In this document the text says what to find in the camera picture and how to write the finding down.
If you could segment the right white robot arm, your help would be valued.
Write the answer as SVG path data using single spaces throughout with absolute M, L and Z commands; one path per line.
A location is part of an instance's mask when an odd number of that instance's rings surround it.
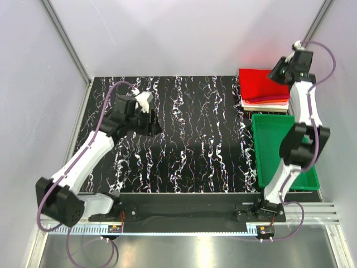
M 274 177 L 253 207 L 255 218 L 262 222 L 282 212 L 291 185 L 314 166 L 330 137 L 331 131 L 323 126 L 317 111 L 317 81 L 310 73 L 312 58 L 312 51 L 297 49 L 292 56 L 282 57 L 268 74 L 270 80 L 289 87 L 295 122 L 279 147 L 281 160 Z

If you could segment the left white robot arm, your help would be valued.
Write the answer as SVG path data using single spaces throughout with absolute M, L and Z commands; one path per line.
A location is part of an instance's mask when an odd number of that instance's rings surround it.
M 97 128 L 64 167 L 51 178 L 41 177 L 36 182 L 38 221 L 45 215 L 73 227 L 83 217 L 101 214 L 114 221 L 120 216 L 120 207 L 111 195 L 81 195 L 79 191 L 100 160 L 128 133 L 153 137 L 162 132 L 153 102 L 150 92 L 135 97 L 121 95 L 113 108 L 101 113 Z

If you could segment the red t shirt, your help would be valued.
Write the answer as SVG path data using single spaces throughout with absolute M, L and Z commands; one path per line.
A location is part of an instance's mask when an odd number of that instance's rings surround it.
M 243 100 L 267 95 L 289 94 L 288 86 L 278 84 L 267 78 L 270 70 L 239 69 L 238 83 Z

